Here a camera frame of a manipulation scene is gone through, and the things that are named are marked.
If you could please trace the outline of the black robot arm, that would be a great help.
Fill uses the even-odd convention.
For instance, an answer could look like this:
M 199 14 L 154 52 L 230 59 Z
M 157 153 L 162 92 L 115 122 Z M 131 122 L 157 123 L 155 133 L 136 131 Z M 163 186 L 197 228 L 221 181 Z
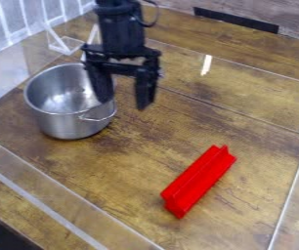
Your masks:
M 162 52 L 146 45 L 146 28 L 155 26 L 145 21 L 139 0 L 95 0 L 102 32 L 102 44 L 86 43 L 82 47 L 87 59 L 86 70 L 98 100 L 104 104 L 115 97 L 112 75 L 136 78 L 138 110 L 155 101 Z

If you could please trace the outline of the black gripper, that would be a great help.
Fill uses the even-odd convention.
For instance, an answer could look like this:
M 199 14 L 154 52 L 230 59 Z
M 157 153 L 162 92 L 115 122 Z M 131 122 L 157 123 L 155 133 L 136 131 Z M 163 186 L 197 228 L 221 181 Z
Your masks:
M 94 12 L 102 46 L 86 44 L 82 49 L 96 98 L 103 104 L 114 99 L 112 74 L 135 76 L 138 110 L 145 110 L 155 101 L 162 56 L 147 46 L 146 29 L 157 25 L 159 16 L 146 22 L 142 4 L 98 4 Z

